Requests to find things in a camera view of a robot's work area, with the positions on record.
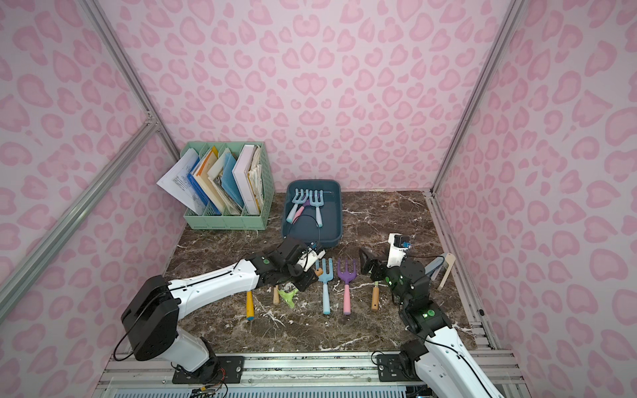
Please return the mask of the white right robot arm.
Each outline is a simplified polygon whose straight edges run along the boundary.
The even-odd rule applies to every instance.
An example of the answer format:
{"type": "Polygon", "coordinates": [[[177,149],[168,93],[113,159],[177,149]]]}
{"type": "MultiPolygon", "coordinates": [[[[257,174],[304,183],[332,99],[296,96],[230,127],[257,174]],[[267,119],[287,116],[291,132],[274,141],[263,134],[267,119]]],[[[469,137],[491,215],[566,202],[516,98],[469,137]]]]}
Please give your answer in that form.
{"type": "Polygon", "coordinates": [[[415,336],[399,354],[406,375],[418,378],[439,397],[502,396],[431,298],[431,278],[422,263],[407,257],[391,265],[366,249],[359,250],[359,257],[362,274],[387,283],[401,321],[415,336]]]}

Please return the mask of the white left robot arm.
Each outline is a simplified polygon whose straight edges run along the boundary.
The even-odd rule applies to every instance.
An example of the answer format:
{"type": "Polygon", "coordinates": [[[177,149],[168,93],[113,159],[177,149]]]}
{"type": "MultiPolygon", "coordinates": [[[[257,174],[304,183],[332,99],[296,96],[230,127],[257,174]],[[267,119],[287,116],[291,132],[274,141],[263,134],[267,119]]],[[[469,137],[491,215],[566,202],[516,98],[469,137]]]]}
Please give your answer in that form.
{"type": "Polygon", "coordinates": [[[140,362],[162,358],[196,375],[216,371],[212,345],[182,330],[179,322],[199,308],[264,286],[290,282],[304,291],[318,280],[314,266],[324,255],[321,245],[289,236],[280,245],[203,275],[147,279],[121,316],[134,358],[140,362]]]}

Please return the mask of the light blue rake mint handle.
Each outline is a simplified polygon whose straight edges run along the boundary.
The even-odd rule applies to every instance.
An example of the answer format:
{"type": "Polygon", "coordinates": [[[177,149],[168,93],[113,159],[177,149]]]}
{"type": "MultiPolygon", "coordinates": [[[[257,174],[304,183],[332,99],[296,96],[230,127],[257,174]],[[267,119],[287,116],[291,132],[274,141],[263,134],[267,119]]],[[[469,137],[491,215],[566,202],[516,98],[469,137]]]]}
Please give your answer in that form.
{"type": "Polygon", "coordinates": [[[330,298],[328,291],[328,283],[333,280],[334,272],[333,272],[333,259],[323,259],[321,260],[320,266],[318,269],[321,271],[321,274],[318,276],[318,280],[323,284],[323,314],[330,315],[331,306],[330,306],[330,298]]]}

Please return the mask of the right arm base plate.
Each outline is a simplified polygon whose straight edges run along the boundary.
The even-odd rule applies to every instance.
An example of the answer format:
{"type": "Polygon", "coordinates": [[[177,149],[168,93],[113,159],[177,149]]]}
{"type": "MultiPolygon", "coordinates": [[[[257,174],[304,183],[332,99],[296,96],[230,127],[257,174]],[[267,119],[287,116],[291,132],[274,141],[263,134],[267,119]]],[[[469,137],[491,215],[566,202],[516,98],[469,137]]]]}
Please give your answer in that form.
{"type": "Polygon", "coordinates": [[[407,357],[401,353],[374,352],[371,360],[381,382],[420,381],[414,368],[406,363],[407,357]]]}

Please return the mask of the blue rake yellow handle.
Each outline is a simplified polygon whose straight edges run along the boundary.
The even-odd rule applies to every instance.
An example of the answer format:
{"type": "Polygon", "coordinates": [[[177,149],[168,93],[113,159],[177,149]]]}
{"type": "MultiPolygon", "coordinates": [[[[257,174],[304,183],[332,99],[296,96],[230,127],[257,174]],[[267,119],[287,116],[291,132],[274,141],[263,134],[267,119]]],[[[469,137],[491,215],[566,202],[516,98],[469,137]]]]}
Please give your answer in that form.
{"type": "Polygon", "coordinates": [[[255,318],[254,298],[251,291],[247,292],[246,314],[247,320],[249,321],[252,321],[255,318]]]}

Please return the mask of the dark green rake wooden handle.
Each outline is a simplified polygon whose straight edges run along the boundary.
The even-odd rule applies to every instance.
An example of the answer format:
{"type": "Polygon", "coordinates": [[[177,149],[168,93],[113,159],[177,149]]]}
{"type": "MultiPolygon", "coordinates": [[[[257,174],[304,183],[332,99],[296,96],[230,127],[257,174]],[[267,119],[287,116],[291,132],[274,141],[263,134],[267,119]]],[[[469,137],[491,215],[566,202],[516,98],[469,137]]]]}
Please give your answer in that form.
{"type": "Polygon", "coordinates": [[[273,288],[273,304],[278,305],[280,304],[280,294],[279,294],[279,286],[276,285],[273,288]]]}

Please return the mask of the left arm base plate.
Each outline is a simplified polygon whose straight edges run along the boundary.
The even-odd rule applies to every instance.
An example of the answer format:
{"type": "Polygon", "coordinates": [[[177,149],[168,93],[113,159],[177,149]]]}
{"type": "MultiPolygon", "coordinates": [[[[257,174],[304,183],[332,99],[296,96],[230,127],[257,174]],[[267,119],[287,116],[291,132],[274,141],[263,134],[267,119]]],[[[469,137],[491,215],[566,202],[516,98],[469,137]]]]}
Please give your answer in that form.
{"type": "Polygon", "coordinates": [[[181,366],[174,370],[172,383],[216,385],[219,382],[238,384],[241,382],[244,370],[244,356],[216,356],[209,359],[196,371],[186,371],[181,366]]]}

